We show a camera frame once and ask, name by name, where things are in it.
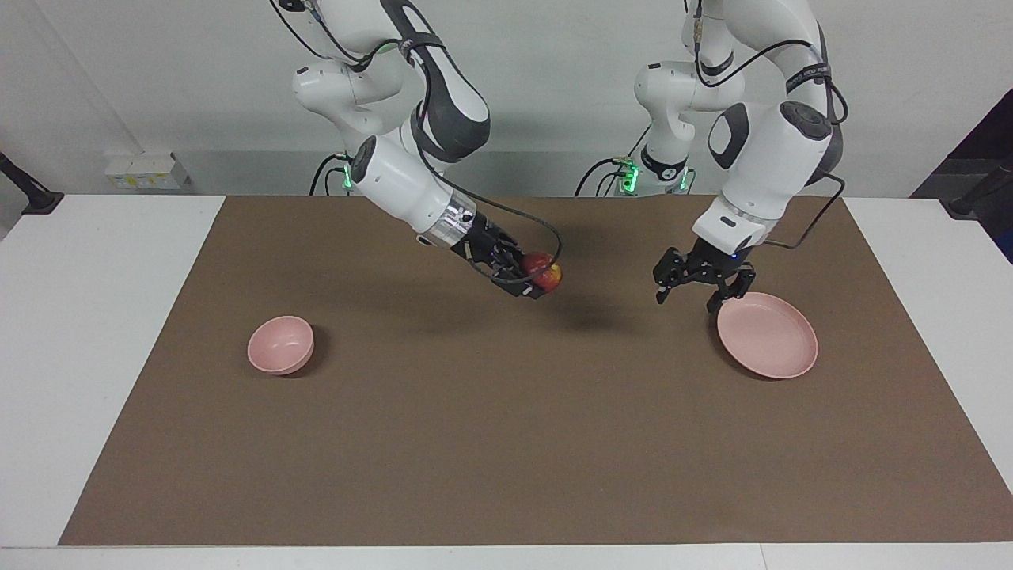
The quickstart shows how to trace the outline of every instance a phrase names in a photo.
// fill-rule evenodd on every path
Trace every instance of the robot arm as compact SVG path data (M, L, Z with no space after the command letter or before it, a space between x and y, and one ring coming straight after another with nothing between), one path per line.
M748 261L750 251L764 242L795 194L837 165L842 143L831 102L826 45L806 0L694 3L695 14L688 18L686 27L691 31L684 32L694 64L682 64L678 69L675 66L679 64L670 64L675 72L670 78L653 73L651 66L641 72L641 78L654 85L655 92L668 95L667 115L690 108L714 110L727 103L729 96L741 95L741 76L733 76L736 72L730 70L734 54L726 34L766 56L786 80L781 103L737 102L718 116L708 140L715 161L729 171L728 181L694 224L699 239L693 250L683 256L670 248L654 268L659 304L678 284L703 281L717 284L718 291L708 304L708 310L716 312L724 301L742 298L749 291L756 276ZM708 43L711 30L717 37ZM693 66L689 80L687 66ZM659 98L645 98L652 103L654 116ZM663 132L652 140L667 136ZM676 160L676 148L672 144L652 148L648 142L642 153L644 165L656 172L648 161L666 151L669 154L661 160ZM687 148L688 144L683 145L679 151ZM681 164L675 164L681 168L685 156Z
M421 243L451 249L476 268L488 266L486 275L512 296L545 295L535 282L540 273L529 275L522 266L517 241L443 178L449 165L486 143L489 110L418 9L408 0L313 0L308 7L341 40L341 55L300 69L294 90L306 108L337 127L346 150L357 149L357 188L410 225ZM361 106L401 89L396 62L384 56L363 62L359 55L387 44L396 44L425 82L425 97L393 130Z

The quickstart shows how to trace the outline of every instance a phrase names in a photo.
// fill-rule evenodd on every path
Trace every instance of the white table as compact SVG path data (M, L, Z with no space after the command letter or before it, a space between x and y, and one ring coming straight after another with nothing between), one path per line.
M1013 544L56 548L222 201L68 195L0 241L0 568L1013 568ZM1013 265L935 201L847 205L1011 486Z

